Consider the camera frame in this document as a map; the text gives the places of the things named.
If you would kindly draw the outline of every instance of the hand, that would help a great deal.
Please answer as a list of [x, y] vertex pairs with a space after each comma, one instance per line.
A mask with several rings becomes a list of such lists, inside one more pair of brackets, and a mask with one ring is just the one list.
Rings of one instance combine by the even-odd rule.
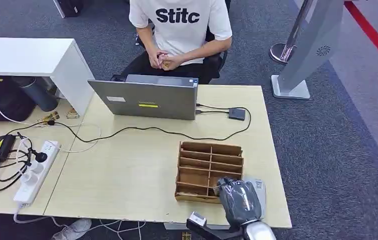
[[170, 71], [176, 69], [182, 63], [185, 62], [182, 55], [177, 56], [168, 56], [168, 55], [161, 55], [159, 56], [159, 61], [162, 61], [161, 68], [164, 71]]
[[154, 47], [153, 49], [146, 51], [149, 55], [150, 66], [152, 66], [154, 69], [161, 69], [161, 63], [158, 57], [167, 54], [167, 52], [164, 50], [160, 50], [157, 47]]

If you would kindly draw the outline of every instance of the silver laptop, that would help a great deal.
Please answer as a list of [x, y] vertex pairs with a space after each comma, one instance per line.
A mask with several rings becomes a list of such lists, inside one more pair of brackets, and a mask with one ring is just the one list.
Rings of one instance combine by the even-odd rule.
[[197, 78], [130, 74], [88, 82], [113, 114], [195, 120]]

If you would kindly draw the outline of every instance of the robotic arm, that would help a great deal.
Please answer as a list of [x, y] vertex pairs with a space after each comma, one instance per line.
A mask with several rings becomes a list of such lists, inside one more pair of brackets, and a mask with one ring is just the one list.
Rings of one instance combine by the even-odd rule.
[[229, 231], [210, 229], [206, 225], [206, 218], [195, 211], [187, 219], [188, 229], [207, 240], [227, 240], [236, 237], [243, 237], [245, 240], [276, 240], [270, 226], [260, 220], [262, 209], [265, 208], [261, 208], [252, 182], [224, 177], [218, 180], [214, 192], [219, 195], [226, 212], [230, 224]]

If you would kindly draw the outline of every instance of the white t-shirt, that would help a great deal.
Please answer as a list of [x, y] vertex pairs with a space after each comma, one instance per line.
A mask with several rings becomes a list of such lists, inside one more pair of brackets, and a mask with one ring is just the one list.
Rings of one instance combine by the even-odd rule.
[[[137, 28], [145, 28], [150, 19], [155, 25], [155, 44], [170, 56], [204, 45], [208, 26], [216, 40], [232, 36], [224, 0], [130, 0], [129, 19]], [[198, 58], [182, 65], [202, 61]]]

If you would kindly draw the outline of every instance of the desk leg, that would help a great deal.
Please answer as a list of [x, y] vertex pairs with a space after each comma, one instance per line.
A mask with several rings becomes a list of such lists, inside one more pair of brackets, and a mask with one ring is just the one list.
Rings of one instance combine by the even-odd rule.
[[55, 3], [55, 6], [56, 6], [56, 8], [59, 11], [59, 14], [64, 19], [65, 18], [65, 13], [64, 13], [64, 11], [62, 11], [61, 5], [59, 4], [58, 0], [53, 0], [53, 2]]

